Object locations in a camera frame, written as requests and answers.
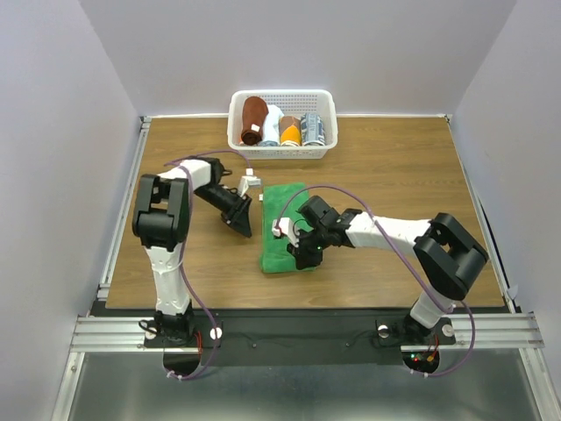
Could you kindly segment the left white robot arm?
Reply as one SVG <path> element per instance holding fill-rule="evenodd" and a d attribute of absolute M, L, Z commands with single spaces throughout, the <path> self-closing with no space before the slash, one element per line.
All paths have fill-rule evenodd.
<path fill-rule="evenodd" d="M 193 197 L 198 196 L 221 212 L 221 220 L 234 232 L 250 238 L 247 191 L 261 180 L 247 168 L 236 188 L 222 183 L 231 171 L 217 158 L 191 155 L 175 161 L 172 169 L 157 175 L 142 175 L 132 218 L 132 231 L 150 261 L 156 288 L 152 322 L 142 322 L 147 338 L 163 339 L 177 346 L 200 341 L 195 331 L 192 302 L 183 267 L 192 217 Z"/>

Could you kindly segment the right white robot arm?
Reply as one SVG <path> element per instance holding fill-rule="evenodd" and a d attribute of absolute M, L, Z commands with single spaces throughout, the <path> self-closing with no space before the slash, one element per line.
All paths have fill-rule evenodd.
<path fill-rule="evenodd" d="M 271 232 L 288 240 L 287 251 L 299 270 L 319 266 L 330 246 L 396 253 L 423 289 L 400 328 L 400 335 L 414 342 L 430 337 L 454 304 L 465 300 L 489 260 L 486 249 L 448 213 L 407 220 L 358 209 L 338 212 L 320 196 L 312 196 L 297 213 L 308 230 L 282 217 L 272 222 Z"/>

